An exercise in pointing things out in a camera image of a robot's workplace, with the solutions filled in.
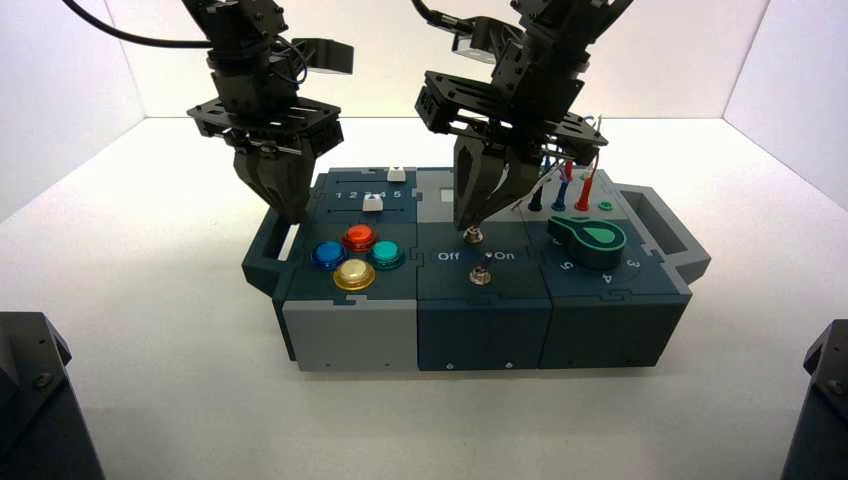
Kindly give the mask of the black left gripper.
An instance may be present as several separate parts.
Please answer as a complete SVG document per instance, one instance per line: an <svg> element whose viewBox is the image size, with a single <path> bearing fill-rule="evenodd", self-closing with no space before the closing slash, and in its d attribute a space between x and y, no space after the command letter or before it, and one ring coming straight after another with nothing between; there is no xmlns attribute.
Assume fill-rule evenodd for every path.
<svg viewBox="0 0 848 480"><path fill-rule="evenodd" d="M298 94L297 76L345 72L343 49L209 50L218 96L188 110L200 133L233 146L274 144L284 151L237 150L234 169L289 224L306 216L319 157L343 140L340 108Z"/></svg>

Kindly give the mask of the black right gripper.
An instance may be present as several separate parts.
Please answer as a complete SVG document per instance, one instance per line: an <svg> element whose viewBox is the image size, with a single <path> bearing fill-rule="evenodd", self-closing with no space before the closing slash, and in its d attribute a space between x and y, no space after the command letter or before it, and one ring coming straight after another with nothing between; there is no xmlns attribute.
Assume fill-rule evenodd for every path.
<svg viewBox="0 0 848 480"><path fill-rule="evenodd" d="M554 147L585 166L608 141L569 109L584 86L585 43L543 45L509 40L497 49L488 83L427 71L415 109L433 133L457 136L453 219L458 230L482 222L527 196L540 166L512 162L504 147L530 155Z"/></svg>

